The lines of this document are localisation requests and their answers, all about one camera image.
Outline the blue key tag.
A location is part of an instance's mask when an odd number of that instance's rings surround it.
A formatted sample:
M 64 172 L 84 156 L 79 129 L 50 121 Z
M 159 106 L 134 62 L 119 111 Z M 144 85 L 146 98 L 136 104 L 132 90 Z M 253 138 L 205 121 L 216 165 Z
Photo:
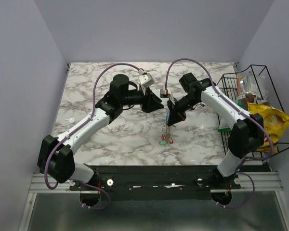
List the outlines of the blue key tag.
M 166 113 L 166 118 L 165 118 L 165 123 L 166 123 L 166 124 L 168 123 L 169 116 L 170 116 L 170 112 L 168 111 L 168 112 Z

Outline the grey curved keyring holder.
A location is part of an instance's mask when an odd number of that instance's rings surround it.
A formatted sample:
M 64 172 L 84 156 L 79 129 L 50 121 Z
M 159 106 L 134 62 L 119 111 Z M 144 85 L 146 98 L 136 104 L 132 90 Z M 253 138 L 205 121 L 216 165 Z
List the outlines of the grey curved keyring holder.
M 164 125 L 164 127 L 162 128 L 162 135 L 164 135 L 165 139 L 164 141 L 167 141 L 167 143 L 169 144 L 168 140 L 171 137 L 171 127 L 169 127 L 167 124 Z

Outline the green key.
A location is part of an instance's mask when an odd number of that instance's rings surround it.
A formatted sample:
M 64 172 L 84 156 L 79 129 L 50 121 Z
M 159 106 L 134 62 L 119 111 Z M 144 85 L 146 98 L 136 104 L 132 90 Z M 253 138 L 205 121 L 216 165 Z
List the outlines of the green key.
M 167 144 L 167 141 L 162 141 L 162 140 L 159 141 L 159 145 L 166 145 L 166 144 Z

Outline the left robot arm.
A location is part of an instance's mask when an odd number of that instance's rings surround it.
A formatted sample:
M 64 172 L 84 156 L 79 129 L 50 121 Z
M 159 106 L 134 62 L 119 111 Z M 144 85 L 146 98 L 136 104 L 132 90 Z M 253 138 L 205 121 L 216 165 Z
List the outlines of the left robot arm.
M 124 74 L 115 75 L 109 91 L 96 103 L 93 112 L 68 131 L 56 137 L 47 135 L 42 140 L 37 165 L 45 176 L 51 176 L 58 183 L 80 181 L 86 190 L 96 187 L 97 171 L 74 161 L 74 154 L 81 145 L 112 123 L 123 112 L 124 106 L 139 105 L 144 113 L 164 107 L 162 100 L 149 88 L 154 84 L 152 76 L 143 73 L 138 78 L 140 84 L 136 85 Z

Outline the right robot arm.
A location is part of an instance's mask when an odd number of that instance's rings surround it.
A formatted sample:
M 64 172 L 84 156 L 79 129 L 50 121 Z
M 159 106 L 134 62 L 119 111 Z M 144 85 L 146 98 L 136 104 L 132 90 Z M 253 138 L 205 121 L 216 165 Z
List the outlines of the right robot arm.
M 192 73 L 188 73 L 183 75 L 179 82 L 186 95 L 180 100 L 173 97 L 168 100 L 167 126 L 185 121 L 187 110 L 198 103 L 204 103 L 231 129 L 228 152 L 217 166 L 217 174 L 212 176 L 212 184 L 216 188 L 224 188 L 246 155 L 264 144 L 263 117 L 259 113 L 250 114 L 233 103 L 209 78 L 197 80 Z

